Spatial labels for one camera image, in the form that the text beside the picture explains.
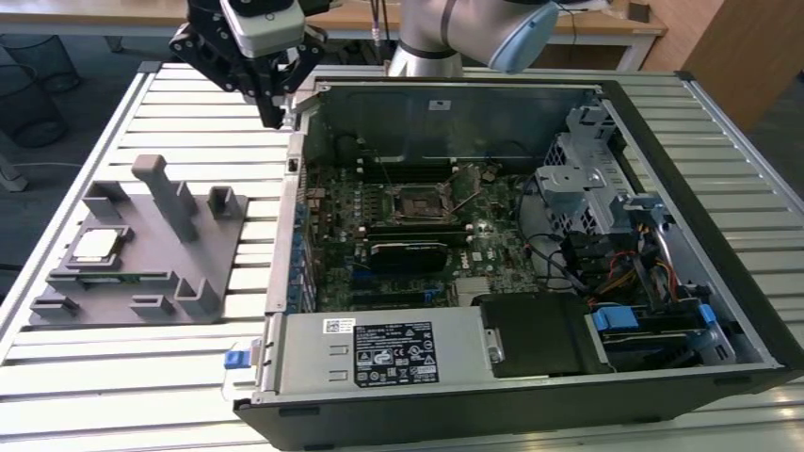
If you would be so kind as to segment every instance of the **processor chip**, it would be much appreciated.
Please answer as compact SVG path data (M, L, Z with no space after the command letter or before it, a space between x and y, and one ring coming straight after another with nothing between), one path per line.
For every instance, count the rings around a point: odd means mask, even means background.
M447 220L449 197L439 187L407 186L393 197L396 217L401 222Z

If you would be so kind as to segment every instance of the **wastebasket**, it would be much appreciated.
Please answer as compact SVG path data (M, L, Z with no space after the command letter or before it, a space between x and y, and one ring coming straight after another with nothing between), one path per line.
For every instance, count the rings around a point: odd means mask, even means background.
M0 46L17 64L36 69L39 83L48 92L67 91L80 83L59 36L0 35Z
M67 132L64 118L36 83L31 66L0 65L0 131L24 148L51 144Z

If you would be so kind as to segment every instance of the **warning label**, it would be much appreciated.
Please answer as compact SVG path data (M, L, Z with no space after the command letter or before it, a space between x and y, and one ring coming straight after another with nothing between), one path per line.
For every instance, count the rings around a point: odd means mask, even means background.
M355 384L360 388L437 382L431 322L355 326Z

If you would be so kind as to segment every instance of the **barcode sticker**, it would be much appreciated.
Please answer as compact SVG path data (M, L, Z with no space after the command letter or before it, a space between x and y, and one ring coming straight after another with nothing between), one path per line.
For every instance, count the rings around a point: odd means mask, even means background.
M325 318L324 334L352 333L356 323L353 318Z

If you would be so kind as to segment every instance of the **white sticker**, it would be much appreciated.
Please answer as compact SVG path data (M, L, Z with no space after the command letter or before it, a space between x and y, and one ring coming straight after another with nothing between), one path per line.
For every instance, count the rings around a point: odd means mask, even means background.
M324 334L352 333L357 321L353 318L325 318Z
M452 101L429 101L429 111L449 111Z

